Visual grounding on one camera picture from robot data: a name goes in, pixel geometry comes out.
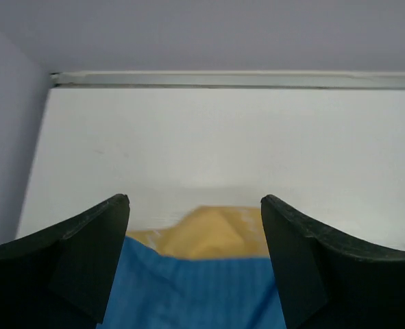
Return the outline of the yellow pillowcase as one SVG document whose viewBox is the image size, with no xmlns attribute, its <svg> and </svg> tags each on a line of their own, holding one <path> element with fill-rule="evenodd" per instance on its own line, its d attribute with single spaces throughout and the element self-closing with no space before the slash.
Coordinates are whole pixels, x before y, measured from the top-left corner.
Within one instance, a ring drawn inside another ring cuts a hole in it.
<svg viewBox="0 0 405 329">
<path fill-rule="evenodd" d="M 127 232 L 103 328 L 283 328 L 259 208 L 200 206 Z"/>
</svg>

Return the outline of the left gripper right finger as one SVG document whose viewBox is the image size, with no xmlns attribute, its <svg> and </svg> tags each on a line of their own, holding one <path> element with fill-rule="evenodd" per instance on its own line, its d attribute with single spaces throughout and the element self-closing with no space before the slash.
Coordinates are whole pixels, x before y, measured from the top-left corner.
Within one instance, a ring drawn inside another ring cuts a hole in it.
<svg viewBox="0 0 405 329">
<path fill-rule="evenodd" d="M 262 224 L 287 328 L 405 328 L 405 252 L 313 219 L 276 196 Z"/>
</svg>

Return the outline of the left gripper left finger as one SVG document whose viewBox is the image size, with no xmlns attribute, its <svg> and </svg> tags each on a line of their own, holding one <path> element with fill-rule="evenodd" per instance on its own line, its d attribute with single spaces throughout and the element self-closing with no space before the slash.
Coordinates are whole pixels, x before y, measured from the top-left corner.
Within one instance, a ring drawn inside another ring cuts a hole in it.
<svg viewBox="0 0 405 329">
<path fill-rule="evenodd" d="M 103 322 L 130 201 L 83 213 L 0 245 L 0 328 L 95 328 Z"/>
</svg>

